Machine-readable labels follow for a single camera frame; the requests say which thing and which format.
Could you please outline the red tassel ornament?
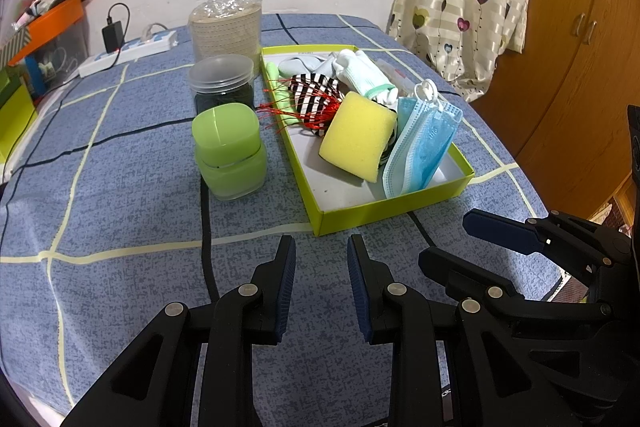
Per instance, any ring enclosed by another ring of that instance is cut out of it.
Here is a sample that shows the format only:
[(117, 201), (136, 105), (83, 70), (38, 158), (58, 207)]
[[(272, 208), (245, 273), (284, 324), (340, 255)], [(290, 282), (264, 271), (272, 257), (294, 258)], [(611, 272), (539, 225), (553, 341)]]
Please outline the red tassel ornament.
[(257, 105), (257, 113), (279, 116), (284, 127), (299, 124), (320, 138), (328, 131), (345, 98), (340, 82), (325, 75), (297, 75), (270, 81), (265, 92), (271, 95), (271, 101)]

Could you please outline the white power strip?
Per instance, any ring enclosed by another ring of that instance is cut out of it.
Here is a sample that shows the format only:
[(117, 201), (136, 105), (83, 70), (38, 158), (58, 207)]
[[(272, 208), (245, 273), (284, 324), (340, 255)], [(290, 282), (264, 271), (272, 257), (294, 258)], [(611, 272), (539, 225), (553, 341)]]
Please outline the white power strip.
[(152, 35), (149, 41), (141, 39), (126, 42), (121, 50), (112, 53), (102, 52), (90, 56), (79, 65), (78, 72), (81, 78), (85, 78), (103, 72), (117, 64), (137, 61), (139, 58), (164, 53), (174, 48), (178, 43), (177, 31), (166, 30)]

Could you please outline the yellow sponge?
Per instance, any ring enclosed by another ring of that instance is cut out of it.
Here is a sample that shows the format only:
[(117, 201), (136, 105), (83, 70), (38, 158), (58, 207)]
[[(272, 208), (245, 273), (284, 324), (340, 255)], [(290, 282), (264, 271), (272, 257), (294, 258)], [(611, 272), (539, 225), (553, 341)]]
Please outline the yellow sponge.
[(396, 122), (397, 114), (389, 108), (349, 92), (322, 139), (319, 156), (334, 167), (375, 183), (378, 162)]

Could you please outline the green striped box lid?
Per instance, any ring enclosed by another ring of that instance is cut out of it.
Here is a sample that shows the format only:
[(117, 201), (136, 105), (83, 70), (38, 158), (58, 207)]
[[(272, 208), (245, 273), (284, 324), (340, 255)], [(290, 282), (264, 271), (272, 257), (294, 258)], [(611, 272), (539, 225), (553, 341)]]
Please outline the green striped box lid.
[(11, 61), (15, 55), (19, 54), (31, 41), (32, 37), (30, 36), (28, 27), (23, 27), (18, 30), (1, 48), (0, 68), (5, 68), (6, 65), (9, 64), (9, 61)]

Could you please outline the green cleaning cloth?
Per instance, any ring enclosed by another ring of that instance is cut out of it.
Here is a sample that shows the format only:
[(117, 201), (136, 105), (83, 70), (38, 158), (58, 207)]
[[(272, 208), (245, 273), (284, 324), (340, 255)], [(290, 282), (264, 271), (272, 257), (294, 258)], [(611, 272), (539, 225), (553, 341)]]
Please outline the green cleaning cloth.
[(271, 109), (279, 116), (285, 126), (295, 126), (299, 119), (295, 116), (292, 104), (292, 93), (288, 90), (290, 80), (284, 79), (280, 75), (280, 70), (275, 62), (265, 62), (262, 64), (262, 73), (266, 92), (271, 98)]

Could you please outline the green plastic jar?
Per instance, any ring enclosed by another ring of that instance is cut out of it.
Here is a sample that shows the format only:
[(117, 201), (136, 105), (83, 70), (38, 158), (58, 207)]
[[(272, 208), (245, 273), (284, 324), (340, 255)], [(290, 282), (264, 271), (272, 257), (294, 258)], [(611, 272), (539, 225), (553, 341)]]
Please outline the green plastic jar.
[(228, 103), (204, 110), (192, 121), (192, 136), (196, 165), (216, 199), (237, 199), (262, 187), (267, 153), (250, 106)]

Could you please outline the orange lidded storage bin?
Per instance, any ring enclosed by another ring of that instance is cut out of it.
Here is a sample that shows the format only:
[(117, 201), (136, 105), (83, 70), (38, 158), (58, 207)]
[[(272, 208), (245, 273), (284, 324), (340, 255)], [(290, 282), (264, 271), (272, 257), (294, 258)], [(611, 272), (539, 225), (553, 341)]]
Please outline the orange lidded storage bin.
[(76, 24), (84, 17), (81, 0), (65, 0), (36, 18), (26, 27), (29, 28), (32, 41), (15, 55), (8, 65), (14, 66), (35, 50), (38, 50)]

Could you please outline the black white striped ball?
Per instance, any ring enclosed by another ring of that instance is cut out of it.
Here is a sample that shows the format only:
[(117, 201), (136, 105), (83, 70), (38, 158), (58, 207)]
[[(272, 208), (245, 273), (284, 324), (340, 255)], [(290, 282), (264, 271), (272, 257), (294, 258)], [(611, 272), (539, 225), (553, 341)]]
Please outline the black white striped ball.
[(390, 154), (393, 152), (396, 141), (397, 141), (397, 135), (393, 133), (390, 136), (390, 139), (388, 140), (386, 147), (383, 150), (380, 161), (378, 162), (378, 167), (382, 168), (386, 164), (386, 162), (388, 161), (388, 158), (390, 158)]

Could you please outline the striped sock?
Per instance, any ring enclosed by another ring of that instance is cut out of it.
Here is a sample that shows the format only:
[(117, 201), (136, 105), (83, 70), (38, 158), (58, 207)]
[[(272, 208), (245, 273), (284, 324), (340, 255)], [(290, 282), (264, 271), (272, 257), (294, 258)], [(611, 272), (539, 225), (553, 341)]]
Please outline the striped sock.
[(344, 100), (340, 82), (323, 75), (299, 75), (290, 79), (288, 90), (299, 122), (322, 138)]

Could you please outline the lime green cardboard box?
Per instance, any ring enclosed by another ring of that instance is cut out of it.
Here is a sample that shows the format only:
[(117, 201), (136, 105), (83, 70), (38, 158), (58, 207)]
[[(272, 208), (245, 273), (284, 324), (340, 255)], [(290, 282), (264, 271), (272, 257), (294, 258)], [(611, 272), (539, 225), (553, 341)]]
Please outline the lime green cardboard box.
[(21, 134), (37, 117), (32, 97), (18, 76), (1, 71), (0, 156), (4, 164)]

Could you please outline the green white shallow box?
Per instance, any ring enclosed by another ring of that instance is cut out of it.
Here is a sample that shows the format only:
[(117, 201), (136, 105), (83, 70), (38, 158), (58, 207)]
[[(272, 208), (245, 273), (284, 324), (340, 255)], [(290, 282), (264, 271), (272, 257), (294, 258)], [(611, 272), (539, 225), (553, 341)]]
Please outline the green white shallow box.
[(452, 140), (462, 113), (435, 83), (390, 80), (354, 46), (260, 52), (270, 103), (318, 236), (459, 195), (474, 170)]

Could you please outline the grey work glove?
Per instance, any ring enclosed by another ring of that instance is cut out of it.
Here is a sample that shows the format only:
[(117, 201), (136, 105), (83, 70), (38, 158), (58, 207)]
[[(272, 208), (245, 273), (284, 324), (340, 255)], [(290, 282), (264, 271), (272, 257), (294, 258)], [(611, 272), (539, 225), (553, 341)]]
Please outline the grey work glove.
[(290, 79), (299, 75), (334, 76), (334, 63), (337, 59), (335, 52), (327, 56), (314, 54), (299, 54), (282, 61), (278, 65), (278, 72), (282, 79)]

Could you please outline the white green-trimmed sock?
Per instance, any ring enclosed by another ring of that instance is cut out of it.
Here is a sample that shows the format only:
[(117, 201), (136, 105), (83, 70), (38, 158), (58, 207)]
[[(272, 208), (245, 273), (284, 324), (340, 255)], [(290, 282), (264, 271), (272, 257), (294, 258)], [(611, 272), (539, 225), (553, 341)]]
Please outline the white green-trimmed sock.
[(363, 51), (342, 49), (333, 63), (337, 78), (363, 98), (396, 109), (399, 91)]

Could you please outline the wooden wardrobe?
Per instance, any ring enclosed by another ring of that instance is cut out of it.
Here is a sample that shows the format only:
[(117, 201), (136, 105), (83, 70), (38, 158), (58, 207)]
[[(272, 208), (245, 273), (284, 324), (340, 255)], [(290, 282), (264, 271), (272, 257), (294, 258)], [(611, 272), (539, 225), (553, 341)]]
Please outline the wooden wardrobe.
[(523, 51), (473, 106), (548, 209), (589, 218), (630, 176), (638, 102), (639, 0), (529, 0)]

